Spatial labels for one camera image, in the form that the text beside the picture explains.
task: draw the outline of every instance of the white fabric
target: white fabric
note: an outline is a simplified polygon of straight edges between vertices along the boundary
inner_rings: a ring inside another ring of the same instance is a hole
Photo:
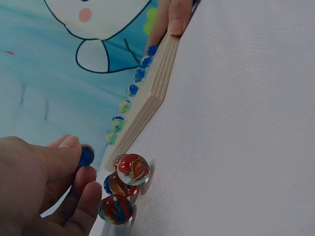
[[[133,226],[91,235],[314,236],[314,104],[314,0],[203,0],[129,150],[154,165]]]

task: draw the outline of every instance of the marble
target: marble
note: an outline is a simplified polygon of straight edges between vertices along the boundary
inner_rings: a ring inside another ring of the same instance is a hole
[[[148,179],[150,167],[142,156],[127,154],[119,160],[117,174],[125,184],[137,186]]]
[[[109,185],[108,185],[109,177],[110,177],[110,175],[106,177],[106,179],[104,180],[103,186],[104,186],[105,192],[106,192],[108,195],[112,195],[113,192],[112,192],[112,190],[110,189],[110,187],[109,187]]]
[[[130,186],[123,183],[117,174],[117,171],[110,174],[104,181],[104,189],[108,194],[117,194],[129,197],[137,193],[137,186]]]
[[[116,120],[116,119],[125,120],[125,116],[124,114],[118,114],[118,115],[113,116],[112,120]]]
[[[137,94],[138,90],[139,90],[139,87],[137,85],[130,85],[126,89],[126,93],[128,94],[128,96],[134,97]]]
[[[131,102],[129,100],[125,100],[119,105],[119,110],[123,114],[127,114],[130,111],[130,109],[131,109]]]
[[[81,157],[79,161],[79,166],[91,165],[95,157],[93,149],[89,146],[82,146],[81,149],[82,149],[82,152],[81,152]]]
[[[118,156],[116,156],[115,161],[113,163],[113,170],[116,171],[117,170],[117,166],[118,166],[118,162],[120,161],[120,159],[122,157],[126,156],[126,154],[119,154]]]
[[[143,68],[139,68],[134,73],[133,80],[135,82],[141,82],[144,79],[145,76],[146,76],[146,70],[143,69]]]
[[[144,56],[140,61],[141,68],[147,68],[151,65],[153,59],[151,56]]]
[[[114,145],[117,139],[117,134],[113,132],[108,132],[105,137],[105,142],[108,145]]]
[[[120,133],[124,127],[125,122],[121,119],[115,119],[112,121],[112,131],[114,133]]]
[[[148,49],[147,49],[147,54],[152,57],[152,56],[155,55],[155,53],[157,52],[157,50],[158,50],[158,47],[155,46],[155,45],[152,45],[152,46],[148,47]]]
[[[99,203],[98,215],[110,224],[121,225],[131,219],[133,208],[126,197],[110,195]]]

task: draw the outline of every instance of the cartoon cat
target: cartoon cat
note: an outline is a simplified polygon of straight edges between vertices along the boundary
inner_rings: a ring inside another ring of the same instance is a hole
[[[82,39],[76,53],[80,67],[94,73],[135,68],[147,40],[146,15],[151,0],[45,0],[70,34]]]

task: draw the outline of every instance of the fingernail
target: fingernail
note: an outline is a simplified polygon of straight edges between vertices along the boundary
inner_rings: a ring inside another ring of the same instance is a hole
[[[79,144],[79,138],[69,136],[59,145],[60,148],[75,148]]]
[[[171,20],[168,25],[168,32],[170,34],[181,34],[183,31],[183,21],[181,20]]]

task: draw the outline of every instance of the hand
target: hand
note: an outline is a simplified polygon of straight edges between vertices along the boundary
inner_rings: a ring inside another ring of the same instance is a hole
[[[157,16],[155,18],[147,48],[158,45],[166,31],[172,36],[181,36],[191,18],[193,0],[159,0]]]
[[[73,136],[48,147],[1,138],[0,235],[87,236],[102,189],[92,167],[77,167],[80,156],[79,140]],[[41,218],[71,185],[59,208]]]

